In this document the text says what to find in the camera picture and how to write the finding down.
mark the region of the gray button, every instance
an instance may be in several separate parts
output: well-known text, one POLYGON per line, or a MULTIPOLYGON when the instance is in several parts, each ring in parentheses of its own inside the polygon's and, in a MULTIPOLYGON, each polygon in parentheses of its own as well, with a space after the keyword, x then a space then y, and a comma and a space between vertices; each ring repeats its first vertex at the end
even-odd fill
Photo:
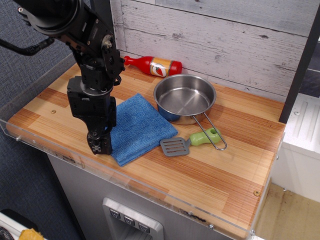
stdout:
POLYGON ((120 219, 120 213, 110 208, 110 213, 116 219, 120 219))
POLYGON ((124 221, 125 221, 127 224, 131 225, 131 226, 134 226, 134 225, 135 225, 135 220, 133 220, 133 219, 130 218, 130 217, 124 216, 124 221))
POLYGON ((139 229, 140 229, 142 232, 145 232, 145 233, 147 233, 147 234, 150 233, 150 228, 147 227, 146 225, 141 224, 140 222, 139 222, 139 229))

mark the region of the pan handle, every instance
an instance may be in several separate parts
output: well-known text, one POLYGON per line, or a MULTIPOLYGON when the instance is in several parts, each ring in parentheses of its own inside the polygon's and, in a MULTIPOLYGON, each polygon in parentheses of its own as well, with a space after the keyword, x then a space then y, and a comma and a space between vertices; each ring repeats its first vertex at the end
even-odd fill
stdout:
POLYGON ((200 124, 200 122, 196 119, 195 116, 192 116, 194 118, 194 120, 196 121, 196 123, 200 126, 200 128, 202 129, 202 131, 205 133, 205 135, 207 136, 207 138, 210 140, 210 142, 212 143, 212 145, 214 146, 215 149, 217 150, 225 150, 227 148, 227 143, 226 141, 224 140, 224 138, 221 136, 221 134, 219 133, 219 131, 216 129, 216 127, 214 126, 214 124, 210 121, 209 117, 207 116, 207 114, 204 112, 203 113, 206 117, 206 119, 208 119, 209 123, 212 125, 212 127, 214 128, 214 130, 216 131, 216 133, 219 135, 219 137, 221 138, 221 140, 223 141, 224 143, 224 147, 223 148, 218 148, 215 143, 211 140, 211 138, 208 136, 208 133, 206 132, 206 130, 202 127, 202 125, 200 124))

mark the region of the gray spatula head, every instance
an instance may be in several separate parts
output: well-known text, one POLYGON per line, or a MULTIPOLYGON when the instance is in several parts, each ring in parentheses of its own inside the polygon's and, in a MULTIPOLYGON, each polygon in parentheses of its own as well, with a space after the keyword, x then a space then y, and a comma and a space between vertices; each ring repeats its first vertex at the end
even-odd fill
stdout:
POLYGON ((168 157, 182 156, 189 154, 190 139, 185 141, 182 137, 162 139, 160 145, 164 155, 168 157))

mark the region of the green spatula handle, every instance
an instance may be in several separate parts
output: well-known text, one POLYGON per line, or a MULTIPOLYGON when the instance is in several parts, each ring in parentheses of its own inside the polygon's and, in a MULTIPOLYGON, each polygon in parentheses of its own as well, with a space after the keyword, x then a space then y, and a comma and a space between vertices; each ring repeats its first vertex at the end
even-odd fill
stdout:
MULTIPOLYGON (((209 129, 205 130, 205 132, 208 134, 208 136, 213 141, 213 143, 216 144, 221 140, 220 136, 218 135, 218 133, 216 132, 216 130, 214 128, 209 128, 209 129)), ((203 131, 191 134, 189 139, 191 141, 192 146, 199 146, 201 144, 211 143, 209 138, 206 136, 206 134, 203 131)))

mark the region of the ketchup bottle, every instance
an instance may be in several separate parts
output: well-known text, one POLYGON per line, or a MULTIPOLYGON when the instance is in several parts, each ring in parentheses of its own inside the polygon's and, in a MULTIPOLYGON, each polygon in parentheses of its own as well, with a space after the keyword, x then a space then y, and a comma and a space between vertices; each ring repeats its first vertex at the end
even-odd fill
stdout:
POLYGON ((143 56, 140 58, 124 57, 124 65, 133 65, 139 68, 145 74, 151 74, 159 77, 168 77, 180 74, 182 63, 171 61, 154 56, 143 56))

